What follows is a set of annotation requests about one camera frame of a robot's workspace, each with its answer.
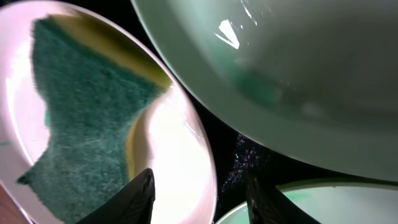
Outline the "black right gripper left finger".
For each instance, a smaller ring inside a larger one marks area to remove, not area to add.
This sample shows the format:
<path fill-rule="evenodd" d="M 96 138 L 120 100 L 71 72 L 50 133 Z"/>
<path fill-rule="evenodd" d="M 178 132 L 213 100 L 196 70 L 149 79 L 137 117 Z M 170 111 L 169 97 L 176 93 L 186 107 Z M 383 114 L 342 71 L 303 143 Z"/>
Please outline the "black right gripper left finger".
<path fill-rule="evenodd" d="M 154 173 L 146 168 L 104 205 L 76 224 L 150 224 L 154 201 Z"/>

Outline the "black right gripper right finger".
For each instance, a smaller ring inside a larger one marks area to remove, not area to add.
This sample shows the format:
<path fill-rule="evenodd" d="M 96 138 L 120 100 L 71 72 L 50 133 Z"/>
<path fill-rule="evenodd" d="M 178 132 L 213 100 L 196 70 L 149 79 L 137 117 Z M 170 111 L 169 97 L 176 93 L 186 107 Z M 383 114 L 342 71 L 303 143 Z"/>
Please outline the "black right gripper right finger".
<path fill-rule="evenodd" d="M 246 202 L 250 224 L 320 224 L 254 174 L 247 176 Z"/>

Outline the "white plate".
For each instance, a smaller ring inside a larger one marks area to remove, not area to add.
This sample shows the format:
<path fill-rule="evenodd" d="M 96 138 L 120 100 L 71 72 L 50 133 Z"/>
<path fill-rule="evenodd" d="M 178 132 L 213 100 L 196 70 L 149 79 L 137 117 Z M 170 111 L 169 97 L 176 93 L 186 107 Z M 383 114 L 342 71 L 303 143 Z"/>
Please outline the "white plate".
<path fill-rule="evenodd" d="M 64 223 L 29 186 L 18 183 L 44 153 L 50 137 L 45 101 L 35 86 L 32 50 L 35 21 L 53 14 L 89 16 L 111 26 L 169 76 L 170 87 L 129 132 L 131 180 L 146 168 L 154 173 L 150 223 L 211 223 L 217 196 L 215 164 L 206 132 L 185 92 L 167 67 L 128 31 L 93 11 L 60 1 L 19 1 L 1 8 L 1 186 L 28 221 Z"/>

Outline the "green yellow sponge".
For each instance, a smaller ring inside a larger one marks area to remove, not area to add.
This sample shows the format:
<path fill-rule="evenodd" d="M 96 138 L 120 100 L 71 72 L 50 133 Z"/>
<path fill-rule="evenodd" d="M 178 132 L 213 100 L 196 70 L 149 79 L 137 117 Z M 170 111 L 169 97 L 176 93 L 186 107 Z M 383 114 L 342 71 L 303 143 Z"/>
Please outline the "green yellow sponge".
<path fill-rule="evenodd" d="M 33 38 L 50 137 L 18 183 L 76 223 L 131 180 L 129 132 L 171 80 L 131 39 L 89 16 L 49 15 L 35 21 Z"/>

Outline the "mint green plate top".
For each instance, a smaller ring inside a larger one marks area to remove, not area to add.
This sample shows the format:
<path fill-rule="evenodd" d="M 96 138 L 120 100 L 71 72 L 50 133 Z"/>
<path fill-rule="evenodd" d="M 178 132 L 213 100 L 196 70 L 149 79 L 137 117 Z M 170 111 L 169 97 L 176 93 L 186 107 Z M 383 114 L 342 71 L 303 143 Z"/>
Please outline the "mint green plate top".
<path fill-rule="evenodd" d="M 397 0 L 133 2 L 183 86 L 250 139 L 397 180 Z"/>

